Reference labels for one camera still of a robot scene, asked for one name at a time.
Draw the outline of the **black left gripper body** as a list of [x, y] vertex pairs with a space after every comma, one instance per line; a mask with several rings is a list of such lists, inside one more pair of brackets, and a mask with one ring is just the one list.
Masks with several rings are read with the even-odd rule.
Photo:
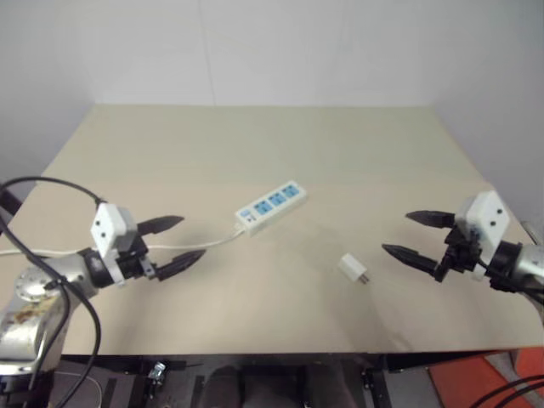
[[115, 244], [116, 263], [125, 279], [145, 277], [155, 279], [156, 265], [149, 258], [150, 249], [143, 236], [136, 231], [133, 235], [123, 236]]

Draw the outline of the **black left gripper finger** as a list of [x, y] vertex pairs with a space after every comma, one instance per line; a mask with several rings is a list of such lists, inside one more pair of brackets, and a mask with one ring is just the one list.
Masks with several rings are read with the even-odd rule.
[[175, 275], [186, 271], [193, 264], [198, 262], [205, 253], [205, 249], [185, 252], [174, 258], [170, 263], [157, 267], [155, 278], [159, 281], [165, 281], [171, 277], [174, 277]]
[[177, 224], [184, 221], [184, 217], [167, 215], [157, 218], [151, 218], [137, 224], [137, 231], [140, 235], [157, 235], [170, 230]]

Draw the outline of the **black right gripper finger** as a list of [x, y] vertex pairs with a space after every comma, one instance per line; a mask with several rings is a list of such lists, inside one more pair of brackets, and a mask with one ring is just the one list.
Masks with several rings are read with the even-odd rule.
[[420, 210], [408, 212], [405, 216], [412, 221], [432, 228], [453, 229], [455, 227], [455, 214], [452, 212]]
[[435, 260], [424, 257], [419, 252], [405, 246], [382, 244], [382, 249], [402, 264], [434, 276], [434, 271], [438, 266]]

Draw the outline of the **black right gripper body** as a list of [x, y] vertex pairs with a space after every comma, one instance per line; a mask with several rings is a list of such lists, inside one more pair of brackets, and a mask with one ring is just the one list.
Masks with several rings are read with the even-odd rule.
[[437, 282], [442, 282], [450, 270], [459, 273], [474, 271], [482, 252], [478, 232], [470, 231], [468, 236], [465, 236], [462, 230], [455, 226], [446, 236], [445, 244], [447, 245], [445, 254], [433, 272]]

